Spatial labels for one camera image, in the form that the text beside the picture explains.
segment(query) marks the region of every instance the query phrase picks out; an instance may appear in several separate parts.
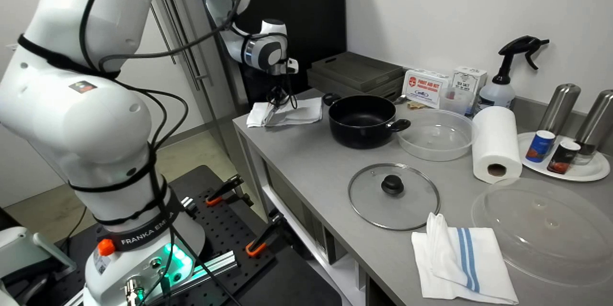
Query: gray countertop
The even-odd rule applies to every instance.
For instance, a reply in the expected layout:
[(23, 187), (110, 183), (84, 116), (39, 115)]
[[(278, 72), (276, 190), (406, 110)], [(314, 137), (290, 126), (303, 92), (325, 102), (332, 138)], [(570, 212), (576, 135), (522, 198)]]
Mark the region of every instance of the gray countertop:
[[(321, 95), (317, 90), (309, 90), (299, 97)], [(421, 160), (405, 152), (395, 139), (370, 150), (344, 147), (331, 136), (327, 108), (324, 108), (324, 118), (310, 125), (248, 129), (246, 120), (247, 116), (234, 120), (237, 131), (397, 305), (478, 304), (464, 299), (423, 299), (411, 232), (394, 232), (367, 223), (352, 209), (347, 191), (351, 177), (366, 166), (381, 162), (407, 164), (434, 182), (441, 195), (441, 213), (450, 226), (471, 227), (473, 201), (488, 184), (473, 176), (470, 154), (449, 162)], [(613, 219), (611, 175), (601, 181), (577, 183), (552, 179), (524, 168), (522, 177), (546, 180), (574, 190)], [(566, 288), (542, 282), (511, 266), (508, 269), (523, 306), (610, 305), (613, 300), (613, 279), (598, 286)]]

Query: blue stripe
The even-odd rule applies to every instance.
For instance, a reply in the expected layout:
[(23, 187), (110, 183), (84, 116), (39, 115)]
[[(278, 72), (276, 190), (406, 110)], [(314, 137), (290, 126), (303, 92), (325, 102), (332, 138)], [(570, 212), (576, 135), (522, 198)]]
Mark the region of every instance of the blue stripe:
[(458, 237), (460, 238), (460, 254), (462, 255), (462, 270), (464, 274), (466, 274), (466, 278), (468, 282), (466, 287), (468, 289), (473, 289), (473, 280), (468, 275), (468, 269), (466, 268), (466, 248), (464, 247), (464, 233), (462, 232), (462, 228), (456, 228), (458, 230)]
[(470, 265), (470, 273), (475, 281), (475, 292), (479, 293), (479, 280), (477, 280), (477, 272), (475, 271), (475, 255), (473, 254), (473, 239), (470, 237), (470, 230), (464, 228), (466, 231), (466, 242), (468, 243), (468, 264)]

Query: white wall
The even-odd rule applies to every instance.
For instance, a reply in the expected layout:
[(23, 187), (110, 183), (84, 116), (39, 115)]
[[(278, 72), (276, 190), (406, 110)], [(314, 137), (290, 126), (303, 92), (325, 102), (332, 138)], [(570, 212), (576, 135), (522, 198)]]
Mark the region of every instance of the white wall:
[(532, 72), (514, 60), (517, 95), (549, 102), (556, 85), (576, 83), (575, 110), (589, 111), (613, 87), (611, 0), (346, 0), (348, 49), (449, 74), (465, 65), (498, 72), (498, 51), (522, 35), (549, 38)]
[[(4, 46), (14, 44), (19, 34), (25, 31), (37, 3), (38, 0), (0, 0), (4, 12), (0, 21), (0, 75), (4, 73), (12, 56), (12, 52)], [(149, 14), (138, 52), (165, 49), (158, 27)], [(127, 61), (119, 80), (134, 86), (168, 91), (184, 98), (190, 105), (190, 114), (177, 133), (204, 124), (181, 66), (173, 65), (170, 57)], [(161, 112), (149, 99), (145, 101), (151, 110), (153, 123), (157, 125), (161, 120)], [(168, 108), (172, 127), (182, 114), (182, 105), (166, 99), (162, 102)], [(208, 118), (210, 114), (205, 113), (205, 119)], [(62, 180), (26, 141), (0, 126), (0, 206), (13, 204), (61, 184)]]

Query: white plate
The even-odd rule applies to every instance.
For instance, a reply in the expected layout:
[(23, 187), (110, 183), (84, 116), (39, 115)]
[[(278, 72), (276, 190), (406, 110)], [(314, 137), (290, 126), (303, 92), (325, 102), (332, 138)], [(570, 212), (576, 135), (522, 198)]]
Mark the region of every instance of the white plate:
[(556, 143), (554, 147), (549, 152), (549, 155), (543, 159), (541, 162), (532, 162), (526, 159), (526, 153), (528, 153), (528, 149), (530, 144), (532, 143), (532, 139), (536, 132), (524, 132), (523, 134), (517, 135), (517, 143), (519, 143), (519, 154), (522, 157), (522, 163), (524, 166), (537, 171), (538, 173), (542, 173), (544, 175), (549, 175), (550, 177), (570, 180), (570, 181), (595, 181), (599, 179), (603, 179), (609, 172), (611, 171), (611, 166), (609, 166), (609, 162), (600, 152), (596, 152), (594, 158), (589, 162), (589, 164), (585, 166), (579, 165), (571, 165), (566, 174), (558, 174), (553, 173), (552, 171), (547, 170), (547, 164), (551, 160), (551, 156), (554, 154), (556, 149), (558, 148), (558, 144), (560, 144), (561, 140), (573, 140), (572, 138), (566, 136), (558, 136), (556, 137)]

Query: glass lid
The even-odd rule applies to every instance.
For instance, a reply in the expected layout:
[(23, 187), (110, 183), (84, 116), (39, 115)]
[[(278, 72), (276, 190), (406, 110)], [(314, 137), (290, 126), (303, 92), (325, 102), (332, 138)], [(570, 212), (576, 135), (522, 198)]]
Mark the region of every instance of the glass lid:
[(477, 197), (472, 213), (475, 226), (494, 230), (504, 259), (528, 275), (585, 286), (613, 274), (613, 223), (573, 191), (502, 180)]
[(420, 171), (403, 164), (375, 164), (360, 170), (349, 184), (354, 210), (375, 226), (414, 230), (437, 214), (436, 186)]

